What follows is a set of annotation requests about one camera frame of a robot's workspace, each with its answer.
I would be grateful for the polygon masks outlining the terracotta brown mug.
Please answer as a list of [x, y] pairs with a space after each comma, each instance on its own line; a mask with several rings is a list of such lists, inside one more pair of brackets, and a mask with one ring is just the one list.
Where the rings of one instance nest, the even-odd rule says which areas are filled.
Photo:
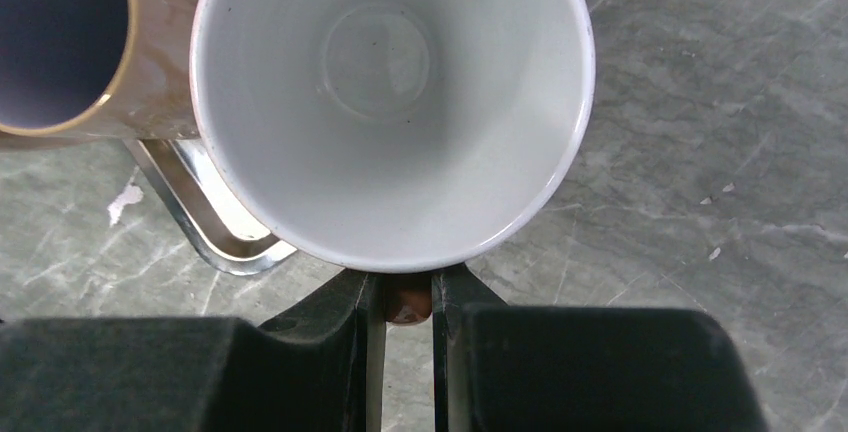
[[586, 0], [199, 0], [191, 37], [227, 186], [298, 250], [381, 274], [401, 324], [551, 199], [595, 77]]

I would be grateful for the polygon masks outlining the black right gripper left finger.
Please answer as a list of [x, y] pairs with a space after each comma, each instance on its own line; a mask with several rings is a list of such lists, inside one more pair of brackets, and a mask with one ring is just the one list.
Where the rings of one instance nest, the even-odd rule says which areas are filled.
[[343, 271], [260, 326], [41, 318], [1, 328], [5, 431], [375, 431], [382, 282]]

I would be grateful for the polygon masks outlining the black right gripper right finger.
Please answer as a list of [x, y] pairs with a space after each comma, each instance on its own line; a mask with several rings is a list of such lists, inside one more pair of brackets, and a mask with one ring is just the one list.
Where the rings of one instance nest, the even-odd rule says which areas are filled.
[[509, 305], [432, 276], [439, 431], [764, 431], [729, 334], [674, 308]]

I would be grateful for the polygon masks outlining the pink lidded cup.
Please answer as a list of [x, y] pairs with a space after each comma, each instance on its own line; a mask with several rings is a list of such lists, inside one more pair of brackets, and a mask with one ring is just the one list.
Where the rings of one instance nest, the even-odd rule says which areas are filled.
[[197, 136], [198, 0], [1, 0], [1, 147]]

